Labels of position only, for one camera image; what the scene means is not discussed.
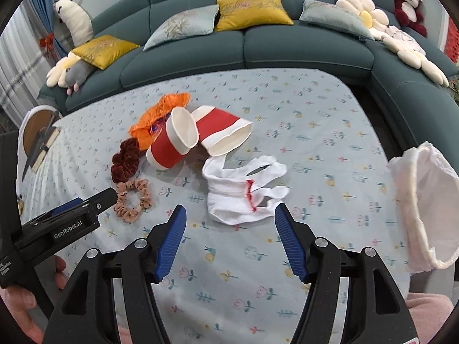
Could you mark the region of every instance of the crushed paper cup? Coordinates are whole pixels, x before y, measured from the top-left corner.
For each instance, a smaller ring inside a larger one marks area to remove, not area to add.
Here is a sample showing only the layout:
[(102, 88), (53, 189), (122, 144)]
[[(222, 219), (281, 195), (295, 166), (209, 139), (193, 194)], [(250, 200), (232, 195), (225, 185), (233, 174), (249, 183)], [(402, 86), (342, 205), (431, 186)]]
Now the crushed paper cup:
[(148, 162), (160, 171), (172, 168), (198, 144), (196, 122), (184, 107), (175, 107), (155, 142), (146, 150)]
[(199, 142), (210, 156), (228, 154), (252, 133), (252, 122), (213, 106), (198, 107), (191, 116), (196, 121)]

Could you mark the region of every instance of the hand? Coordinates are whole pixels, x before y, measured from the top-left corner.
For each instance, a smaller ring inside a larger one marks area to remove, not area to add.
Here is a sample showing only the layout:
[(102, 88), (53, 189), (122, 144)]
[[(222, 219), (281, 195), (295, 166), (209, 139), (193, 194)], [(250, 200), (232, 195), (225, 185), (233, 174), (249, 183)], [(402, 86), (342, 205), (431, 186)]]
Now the hand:
[[(66, 267), (65, 261), (56, 256), (56, 285), (61, 290), (64, 289), (67, 283), (67, 277), (63, 273)], [(27, 310), (37, 306), (35, 296), (30, 291), (19, 286), (11, 286), (6, 290), (0, 288), (0, 296), (22, 331), (31, 340), (41, 344), (43, 333), (27, 313)]]

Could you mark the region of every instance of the metal screw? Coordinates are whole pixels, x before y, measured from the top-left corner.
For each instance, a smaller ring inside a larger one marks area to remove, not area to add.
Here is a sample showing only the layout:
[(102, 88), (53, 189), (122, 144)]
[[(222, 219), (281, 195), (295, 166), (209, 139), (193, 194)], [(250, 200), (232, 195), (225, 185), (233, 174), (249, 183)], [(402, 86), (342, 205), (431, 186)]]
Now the metal screw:
[(371, 247), (367, 247), (365, 248), (365, 254), (369, 257), (375, 257), (376, 256), (376, 251), (375, 249), (371, 248)]
[(97, 256), (98, 254), (98, 250), (95, 249), (95, 248), (91, 248), (90, 250), (88, 250), (88, 252), (86, 253), (86, 257), (88, 257), (89, 259), (93, 259)]
[(316, 241), (316, 246), (317, 247), (327, 247), (328, 246), (328, 241), (324, 238), (317, 238)]
[(137, 239), (135, 242), (134, 242), (134, 246), (136, 248), (145, 248), (147, 245), (147, 241), (146, 239)]

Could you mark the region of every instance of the teal sectional sofa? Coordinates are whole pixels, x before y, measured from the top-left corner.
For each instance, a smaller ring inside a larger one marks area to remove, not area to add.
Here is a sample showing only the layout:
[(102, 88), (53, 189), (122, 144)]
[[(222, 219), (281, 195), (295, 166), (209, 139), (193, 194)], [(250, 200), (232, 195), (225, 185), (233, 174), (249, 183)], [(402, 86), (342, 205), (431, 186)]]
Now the teal sectional sofa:
[[(170, 16), (216, 0), (122, 0), (93, 20), (97, 36), (110, 34), (145, 45)], [(263, 67), (316, 68), (351, 85), (366, 87), (389, 122), (402, 149), (428, 140), (459, 171), (459, 107), (448, 92), (408, 67), (380, 42), (362, 43), (350, 36), (298, 19), (304, 0), (282, 0), (293, 26), (256, 26), (242, 31), (214, 32), (168, 42), (147, 52), (138, 48), (104, 71), (93, 73), (79, 92), (46, 86), (40, 97), (52, 97), (69, 113), (125, 90), (154, 82), (213, 71)], [(321, 0), (335, 3), (337, 0)], [(393, 0), (373, 0), (399, 27)], [(404, 28), (428, 58), (452, 79), (459, 71), (435, 45)]]

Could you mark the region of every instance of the floral tablecloth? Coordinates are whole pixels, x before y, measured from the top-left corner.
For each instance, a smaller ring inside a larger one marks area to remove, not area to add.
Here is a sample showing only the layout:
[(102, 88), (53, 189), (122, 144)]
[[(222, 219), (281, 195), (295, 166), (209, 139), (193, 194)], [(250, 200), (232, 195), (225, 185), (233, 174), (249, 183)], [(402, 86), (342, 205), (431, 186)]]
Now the floral tablecloth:
[[(349, 88), (318, 70), (185, 77), (127, 91), (72, 113), (57, 122), (61, 133), (38, 173), (27, 173), (23, 221), (75, 197), (114, 187), (111, 157), (128, 137), (129, 127), (163, 94), (184, 91), (191, 93), (190, 111), (209, 104), (253, 121), (253, 133), (229, 154), (227, 167), (275, 155), (288, 172), (272, 184), (291, 188), (285, 202), (293, 217), (340, 248), (374, 247), (407, 294), (405, 239), (386, 157)], [(182, 244), (170, 274), (153, 286), (172, 343), (287, 343), (308, 286), (292, 274), (272, 218), (235, 227), (209, 220), (207, 183), (201, 176), (206, 158), (204, 149), (195, 148), (165, 172), (143, 158), (137, 177), (150, 180), (155, 206), (131, 225), (112, 209), (100, 215), (99, 229), (60, 252), (67, 272), (87, 249), (123, 249), (182, 204), (188, 214)], [(117, 291), (123, 323), (119, 286)], [(346, 291), (343, 279), (332, 343), (340, 341)]]

